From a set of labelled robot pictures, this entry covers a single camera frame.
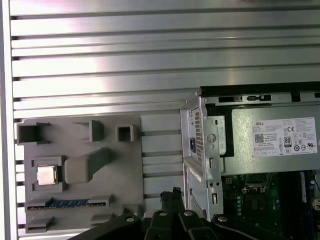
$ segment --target metal side panel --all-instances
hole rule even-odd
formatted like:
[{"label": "metal side panel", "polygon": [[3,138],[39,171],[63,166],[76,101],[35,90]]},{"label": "metal side panel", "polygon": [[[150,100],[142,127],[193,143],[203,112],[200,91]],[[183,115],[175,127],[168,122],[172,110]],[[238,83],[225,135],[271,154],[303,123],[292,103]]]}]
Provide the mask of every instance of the metal side panel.
[{"label": "metal side panel", "polygon": [[160,191],[183,185],[182,100],[200,86],[318,81],[319,7],[320,0],[3,0],[6,236],[44,237],[17,228],[24,151],[15,121],[140,113],[144,197],[154,208]]}]

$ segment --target qr code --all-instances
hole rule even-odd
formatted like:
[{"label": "qr code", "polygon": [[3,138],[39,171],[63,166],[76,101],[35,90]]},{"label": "qr code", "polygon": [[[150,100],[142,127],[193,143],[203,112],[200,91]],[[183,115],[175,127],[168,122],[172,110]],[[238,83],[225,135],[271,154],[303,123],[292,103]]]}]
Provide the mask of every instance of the qr code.
[{"label": "qr code", "polygon": [[259,144],[259,143],[264,143],[264,134],[255,134],[254,135],[254,140],[255,140],[255,143],[256,144]]}]

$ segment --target green circuit board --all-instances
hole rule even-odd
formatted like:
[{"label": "green circuit board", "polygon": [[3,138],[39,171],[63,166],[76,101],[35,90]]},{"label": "green circuit board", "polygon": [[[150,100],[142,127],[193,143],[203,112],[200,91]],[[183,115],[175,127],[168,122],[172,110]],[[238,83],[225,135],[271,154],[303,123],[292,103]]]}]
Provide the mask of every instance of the green circuit board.
[{"label": "green circuit board", "polygon": [[222,177],[224,213],[282,234],[277,173]]}]

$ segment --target sticker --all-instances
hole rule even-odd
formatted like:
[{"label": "sticker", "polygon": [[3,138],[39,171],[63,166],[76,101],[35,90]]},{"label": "sticker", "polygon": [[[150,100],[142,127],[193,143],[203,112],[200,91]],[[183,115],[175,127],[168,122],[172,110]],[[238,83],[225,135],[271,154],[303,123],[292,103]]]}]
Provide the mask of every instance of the sticker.
[{"label": "sticker", "polygon": [[256,121],[252,136],[257,158],[318,152],[314,117]]},{"label": "sticker", "polygon": [[189,168],[190,169],[190,173],[192,173],[192,175],[199,180],[199,182],[201,183],[201,177],[192,169],[192,168]]},{"label": "sticker", "polygon": [[301,178],[302,202],[307,203],[306,179],[305,179],[305,173],[302,171],[300,172],[300,178]]}]

